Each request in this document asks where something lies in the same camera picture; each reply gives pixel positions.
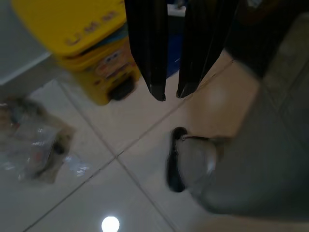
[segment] person's foot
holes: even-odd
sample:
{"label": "person's foot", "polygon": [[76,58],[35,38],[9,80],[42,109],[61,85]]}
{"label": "person's foot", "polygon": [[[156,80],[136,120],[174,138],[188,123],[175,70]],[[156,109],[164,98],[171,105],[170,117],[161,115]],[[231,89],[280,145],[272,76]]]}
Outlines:
{"label": "person's foot", "polygon": [[176,150],[176,141],[183,135],[188,134],[188,131],[183,127],[175,128],[170,135],[169,157],[166,166],[166,178],[169,189],[174,192],[182,192],[185,186],[180,178],[178,171],[178,152]]}

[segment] white floor tile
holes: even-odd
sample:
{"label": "white floor tile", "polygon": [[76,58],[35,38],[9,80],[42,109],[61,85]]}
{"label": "white floor tile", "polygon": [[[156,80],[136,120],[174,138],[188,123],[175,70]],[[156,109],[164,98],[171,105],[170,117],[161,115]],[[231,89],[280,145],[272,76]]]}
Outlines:
{"label": "white floor tile", "polygon": [[170,131],[183,126],[192,134],[205,137],[233,135],[257,90],[258,83],[233,63],[120,156],[177,230],[205,230],[212,216],[187,192],[173,193],[166,185],[165,162]]}
{"label": "white floor tile", "polygon": [[91,165],[91,169],[84,176],[77,177],[63,164],[55,183],[39,186],[17,183],[2,172],[0,222],[1,231],[4,232],[21,232],[26,229],[113,158],[66,98],[57,82],[46,84],[35,91],[31,98],[40,102],[50,114],[76,129],[70,154],[80,156],[82,161]]}
{"label": "white floor tile", "polygon": [[[223,52],[207,77],[223,69],[231,60],[231,57]],[[136,90],[126,99],[120,102],[111,101],[105,106],[92,103],[69,75],[64,76],[60,81],[75,105],[89,119],[115,154],[120,154],[183,101],[176,98],[178,73],[167,80],[165,102],[159,102],[151,96],[142,78]]]}
{"label": "white floor tile", "polygon": [[122,166],[113,161],[30,232],[101,232],[102,220],[108,216],[118,218],[118,232],[172,231]]}

